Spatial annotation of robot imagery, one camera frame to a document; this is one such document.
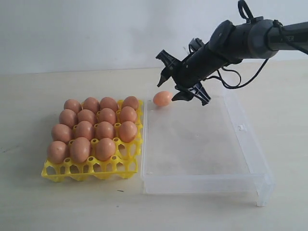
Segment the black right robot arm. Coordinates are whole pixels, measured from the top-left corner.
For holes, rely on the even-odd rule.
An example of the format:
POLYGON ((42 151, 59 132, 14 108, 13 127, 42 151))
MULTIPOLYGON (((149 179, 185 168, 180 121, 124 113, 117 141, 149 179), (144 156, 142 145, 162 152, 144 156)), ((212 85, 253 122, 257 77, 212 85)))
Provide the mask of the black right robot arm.
POLYGON ((308 52, 306 22, 283 26, 277 20, 256 17, 235 26, 226 20, 216 28, 207 43, 199 38, 192 39, 190 53, 181 61, 162 50, 156 56, 165 65, 158 86, 172 78, 178 90, 173 101, 197 98, 206 105, 211 98, 201 82, 212 78, 214 72, 230 64, 239 64, 244 59, 267 62, 281 50, 308 52))

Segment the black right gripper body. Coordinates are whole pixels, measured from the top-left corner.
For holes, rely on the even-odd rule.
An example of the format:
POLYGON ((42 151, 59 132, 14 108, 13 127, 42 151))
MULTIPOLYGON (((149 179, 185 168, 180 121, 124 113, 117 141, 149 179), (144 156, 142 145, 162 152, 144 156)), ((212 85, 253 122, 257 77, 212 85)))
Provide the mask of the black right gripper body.
POLYGON ((182 61, 178 60, 165 50, 161 50, 156 59, 162 61, 170 70, 170 78, 175 82, 175 89, 187 89, 195 98, 201 101, 204 106, 211 100, 205 91, 201 81, 209 75, 205 67, 205 62, 210 57, 211 52, 205 44, 198 51, 190 53, 182 61))

